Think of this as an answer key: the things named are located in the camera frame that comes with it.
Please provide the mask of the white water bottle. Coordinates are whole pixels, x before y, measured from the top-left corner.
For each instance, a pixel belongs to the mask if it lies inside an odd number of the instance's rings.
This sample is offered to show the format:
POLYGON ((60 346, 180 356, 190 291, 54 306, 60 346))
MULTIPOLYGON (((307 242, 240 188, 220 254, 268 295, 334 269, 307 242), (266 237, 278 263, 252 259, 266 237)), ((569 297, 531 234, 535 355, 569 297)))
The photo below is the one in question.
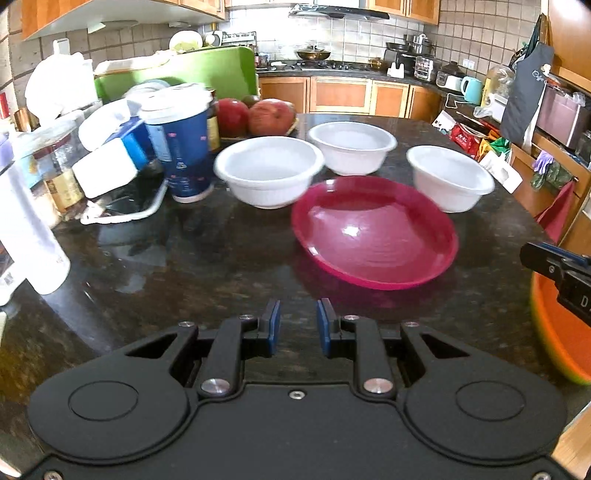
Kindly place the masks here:
POLYGON ((70 261, 35 211, 7 133, 1 134, 1 244, 38 294, 51 294, 66 280, 70 261))

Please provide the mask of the range hood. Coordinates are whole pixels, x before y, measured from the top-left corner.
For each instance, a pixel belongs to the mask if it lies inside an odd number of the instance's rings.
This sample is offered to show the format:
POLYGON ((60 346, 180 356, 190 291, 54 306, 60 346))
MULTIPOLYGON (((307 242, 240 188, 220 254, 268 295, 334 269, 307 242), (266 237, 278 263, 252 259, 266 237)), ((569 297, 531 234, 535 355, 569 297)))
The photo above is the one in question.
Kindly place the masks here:
POLYGON ((291 6, 288 12, 290 16, 327 17, 330 19, 345 19, 346 17, 359 17, 365 20, 389 20, 386 12, 338 5, 318 5, 298 3, 291 6))

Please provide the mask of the white plastic tray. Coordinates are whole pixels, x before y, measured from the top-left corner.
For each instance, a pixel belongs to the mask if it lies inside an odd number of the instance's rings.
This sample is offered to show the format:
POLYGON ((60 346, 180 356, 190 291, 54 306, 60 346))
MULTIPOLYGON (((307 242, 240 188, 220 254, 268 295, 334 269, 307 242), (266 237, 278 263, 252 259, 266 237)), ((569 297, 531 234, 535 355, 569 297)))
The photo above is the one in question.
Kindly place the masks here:
POLYGON ((163 176, 138 176, 125 186, 88 200, 79 221, 82 225, 124 224, 154 215, 167 192, 163 176))

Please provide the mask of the blue white tissue pack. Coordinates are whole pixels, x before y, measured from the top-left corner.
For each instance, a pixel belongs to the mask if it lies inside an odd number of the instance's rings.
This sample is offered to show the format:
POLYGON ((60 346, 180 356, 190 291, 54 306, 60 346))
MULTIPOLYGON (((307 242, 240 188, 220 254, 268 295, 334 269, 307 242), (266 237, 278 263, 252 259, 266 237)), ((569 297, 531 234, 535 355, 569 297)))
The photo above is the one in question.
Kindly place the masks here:
POLYGON ((127 185, 154 157, 145 123, 132 117, 72 170, 83 194, 94 199, 127 185))

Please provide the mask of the blue paper coffee cup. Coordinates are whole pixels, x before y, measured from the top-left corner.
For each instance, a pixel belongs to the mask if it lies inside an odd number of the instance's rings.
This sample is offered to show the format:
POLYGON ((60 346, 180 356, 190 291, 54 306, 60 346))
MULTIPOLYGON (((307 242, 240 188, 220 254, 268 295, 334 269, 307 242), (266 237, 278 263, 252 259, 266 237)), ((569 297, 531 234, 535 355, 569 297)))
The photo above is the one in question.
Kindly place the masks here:
POLYGON ((141 101, 138 116, 178 203, 197 202, 211 193, 210 104, 211 92, 200 83, 170 86, 141 101))

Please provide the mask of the red apple right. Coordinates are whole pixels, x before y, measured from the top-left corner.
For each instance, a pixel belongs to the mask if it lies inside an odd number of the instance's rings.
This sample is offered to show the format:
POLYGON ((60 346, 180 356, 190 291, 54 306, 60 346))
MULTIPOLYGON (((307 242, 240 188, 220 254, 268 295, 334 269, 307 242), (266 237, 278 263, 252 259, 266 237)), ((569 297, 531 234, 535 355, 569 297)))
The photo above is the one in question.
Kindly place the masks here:
POLYGON ((263 99, 249 109, 249 133, 253 136, 284 136, 297 119, 290 102, 263 99))

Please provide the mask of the white paper shopping bag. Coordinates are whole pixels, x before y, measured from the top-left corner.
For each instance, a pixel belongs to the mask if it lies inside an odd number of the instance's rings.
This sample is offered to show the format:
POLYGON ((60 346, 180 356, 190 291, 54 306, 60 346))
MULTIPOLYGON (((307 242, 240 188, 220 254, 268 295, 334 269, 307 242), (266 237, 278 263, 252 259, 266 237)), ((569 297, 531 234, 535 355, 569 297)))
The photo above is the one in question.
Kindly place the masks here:
POLYGON ((522 184, 523 178, 507 159, 508 156, 506 154, 497 155, 491 150, 481 159, 480 165, 487 170, 507 192, 513 194, 522 184))

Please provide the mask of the red apple left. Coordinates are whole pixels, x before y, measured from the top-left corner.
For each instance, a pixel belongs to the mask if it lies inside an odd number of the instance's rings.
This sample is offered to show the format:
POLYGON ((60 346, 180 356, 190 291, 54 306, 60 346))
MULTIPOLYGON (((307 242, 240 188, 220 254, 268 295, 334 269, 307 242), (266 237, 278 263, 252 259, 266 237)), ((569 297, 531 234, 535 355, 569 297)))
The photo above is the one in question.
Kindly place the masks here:
POLYGON ((217 122, 221 137, 245 137, 249 130, 249 107, 242 101, 223 98, 218 101, 217 122))

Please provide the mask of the purple rubber glove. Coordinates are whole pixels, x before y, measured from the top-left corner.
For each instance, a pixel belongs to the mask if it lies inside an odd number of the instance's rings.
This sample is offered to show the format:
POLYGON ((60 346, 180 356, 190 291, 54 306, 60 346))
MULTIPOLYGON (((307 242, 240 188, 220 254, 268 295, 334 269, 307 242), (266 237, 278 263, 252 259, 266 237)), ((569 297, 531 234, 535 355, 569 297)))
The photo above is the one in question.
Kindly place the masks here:
POLYGON ((545 150, 542 150, 533 163, 533 171, 544 176, 548 168, 554 163, 554 157, 545 150))

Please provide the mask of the dark sauce jar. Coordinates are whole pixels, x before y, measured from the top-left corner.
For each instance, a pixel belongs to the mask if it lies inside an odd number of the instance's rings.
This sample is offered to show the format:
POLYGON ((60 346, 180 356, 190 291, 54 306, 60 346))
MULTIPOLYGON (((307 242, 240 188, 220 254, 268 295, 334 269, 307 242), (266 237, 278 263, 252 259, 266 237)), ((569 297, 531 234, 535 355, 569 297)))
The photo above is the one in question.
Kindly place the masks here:
POLYGON ((209 151, 214 152, 221 148, 217 121, 218 101, 214 89, 209 89, 208 92, 211 99, 209 99, 207 111, 207 141, 209 151))

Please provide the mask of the teal electric kettle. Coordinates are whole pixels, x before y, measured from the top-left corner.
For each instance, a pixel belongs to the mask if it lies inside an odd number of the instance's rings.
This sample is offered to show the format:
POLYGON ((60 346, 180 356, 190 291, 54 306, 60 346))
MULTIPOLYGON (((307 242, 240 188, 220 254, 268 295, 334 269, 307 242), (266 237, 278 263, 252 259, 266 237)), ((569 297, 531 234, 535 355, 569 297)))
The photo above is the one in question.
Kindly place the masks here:
POLYGON ((482 102, 483 83, 475 77, 465 76, 461 81, 461 93, 464 100, 473 105, 482 102))

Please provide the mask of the magenta plastic plate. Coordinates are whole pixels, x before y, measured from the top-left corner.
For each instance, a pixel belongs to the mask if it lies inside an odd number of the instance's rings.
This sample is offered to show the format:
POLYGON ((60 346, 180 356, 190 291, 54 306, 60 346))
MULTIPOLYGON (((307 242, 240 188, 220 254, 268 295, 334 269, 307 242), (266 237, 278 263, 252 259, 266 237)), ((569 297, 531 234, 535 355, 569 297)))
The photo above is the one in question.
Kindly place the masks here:
POLYGON ((329 274, 374 290, 405 290, 442 275, 459 239, 452 220, 415 188, 375 176, 312 185, 291 210, 304 251, 329 274))

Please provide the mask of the clear glass jar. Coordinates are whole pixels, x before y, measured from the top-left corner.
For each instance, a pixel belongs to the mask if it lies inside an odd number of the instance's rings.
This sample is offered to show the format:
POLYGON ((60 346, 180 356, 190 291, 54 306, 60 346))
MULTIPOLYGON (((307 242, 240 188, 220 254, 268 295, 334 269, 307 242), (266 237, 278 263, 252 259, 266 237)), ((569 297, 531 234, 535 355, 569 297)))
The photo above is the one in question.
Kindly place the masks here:
POLYGON ((85 149, 74 121, 57 122, 35 131, 32 156, 42 179, 64 221, 79 218, 85 208, 85 195, 77 182, 73 166, 85 149))

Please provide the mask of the white ribbed bowl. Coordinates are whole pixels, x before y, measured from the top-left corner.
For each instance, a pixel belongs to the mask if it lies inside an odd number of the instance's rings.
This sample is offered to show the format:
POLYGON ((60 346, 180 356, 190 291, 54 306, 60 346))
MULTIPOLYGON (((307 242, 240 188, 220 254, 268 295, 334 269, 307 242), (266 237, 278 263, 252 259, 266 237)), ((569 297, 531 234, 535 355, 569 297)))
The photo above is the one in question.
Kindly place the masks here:
POLYGON ((377 172, 398 141, 390 132, 360 122, 329 122, 308 131, 312 144, 321 150, 325 166, 341 176, 377 172))
POLYGON ((452 149, 420 145, 406 158, 415 188, 445 213, 464 213, 495 189, 494 178, 472 158, 452 149))
POLYGON ((226 147, 214 161, 216 176, 245 204, 279 209, 304 195, 325 165, 321 150, 307 141, 266 136, 226 147))

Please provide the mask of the dark hanging apron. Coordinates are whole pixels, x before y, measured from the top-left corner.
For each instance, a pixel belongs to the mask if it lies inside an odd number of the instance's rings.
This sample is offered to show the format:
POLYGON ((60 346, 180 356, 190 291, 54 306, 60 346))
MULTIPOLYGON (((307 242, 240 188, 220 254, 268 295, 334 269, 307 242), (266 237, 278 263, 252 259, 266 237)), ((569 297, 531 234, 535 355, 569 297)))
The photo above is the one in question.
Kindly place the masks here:
POLYGON ((550 65, 553 57, 554 49, 539 42, 513 66, 515 77, 502 117, 501 135, 519 147, 531 140, 528 129, 536 124, 546 86, 542 68, 550 65))

